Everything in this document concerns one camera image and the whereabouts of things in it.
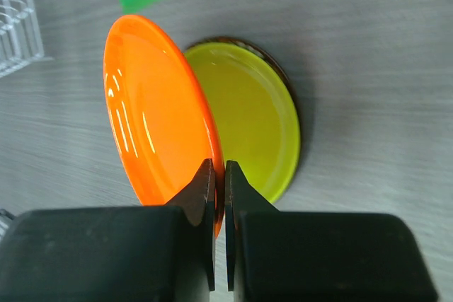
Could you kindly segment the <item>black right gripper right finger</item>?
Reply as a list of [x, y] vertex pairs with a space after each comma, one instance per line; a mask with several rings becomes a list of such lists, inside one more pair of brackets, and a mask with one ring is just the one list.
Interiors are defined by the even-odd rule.
[[228, 288], [235, 301], [436, 301], [416, 239], [397, 216], [280, 211], [225, 172]]

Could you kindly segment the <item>lime green plate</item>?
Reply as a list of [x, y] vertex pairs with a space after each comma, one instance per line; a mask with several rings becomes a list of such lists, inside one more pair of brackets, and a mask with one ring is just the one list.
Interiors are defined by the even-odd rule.
[[214, 37], [185, 57], [209, 102], [224, 159], [237, 161], [269, 202], [289, 187], [299, 163], [302, 133], [282, 67], [250, 42]]

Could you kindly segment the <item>orange plate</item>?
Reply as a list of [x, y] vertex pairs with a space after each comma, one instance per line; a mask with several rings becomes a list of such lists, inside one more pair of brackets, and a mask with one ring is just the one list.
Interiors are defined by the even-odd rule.
[[215, 171], [215, 226], [224, 214], [224, 159], [205, 94], [174, 41], [144, 16], [118, 18], [103, 54], [110, 126], [141, 204], [162, 205], [194, 177], [205, 159]]

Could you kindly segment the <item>red floral plate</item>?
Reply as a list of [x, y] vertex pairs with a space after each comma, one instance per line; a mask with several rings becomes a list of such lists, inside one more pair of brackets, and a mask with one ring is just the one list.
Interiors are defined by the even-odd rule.
[[286, 70], [282, 67], [281, 63], [279, 63], [274, 56], [272, 56], [269, 52], [265, 51], [262, 47], [259, 45], [255, 44], [254, 42], [251, 42], [250, 40], [245, 40], [240, 37], [234, 37], [234, 36], [228, 36], [228, 35], [215, 35], [215, 36], [210, 36], [210, 37], [204, 37], [200, 40], [196, 40], [194, 42], [191, 42], [190, 44], [185, 46], [184, 52], [188, 52], [190, 49], [207, 44], [207, 43], [226, 43], [229, 45], [236, 45], [238, 47], [243, 48], [244, 50], [248, 50], [249, 52], [252, 52], [254, 55], [257, 57], [260, 57], [264, 62], [267, 63], [267, 65], [276, 72], [280, 80], [284, 83], [287, 92], [291, 96], [292, 103], [294, 105], [294, 108], [297, 113], [297, 119], [299, 123], [299, 136], [300, 136], [300, 145], [298, 147], [298, 152], [299, 152], [299, 157], [296, 165], [296, 170], [300, 167], [302, 164], [302, 154], [303, 154], [303, 147], [304, 147], [304, 128], [303, 128], [303, 117], [304, 115], [301, 113], [301, 110], [299, 109], [299, 100], [297, 99], [297, 94], [294, 90], [294, 87], [292, 86], [292, 82], [288, 76], [288, 73]]

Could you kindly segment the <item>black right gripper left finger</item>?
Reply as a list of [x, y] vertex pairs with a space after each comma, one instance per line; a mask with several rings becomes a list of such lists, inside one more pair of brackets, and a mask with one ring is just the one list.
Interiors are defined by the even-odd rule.
[[1, 239], [2, 301], [208, 301], [215, 171], [158, 206], [28, 211]]

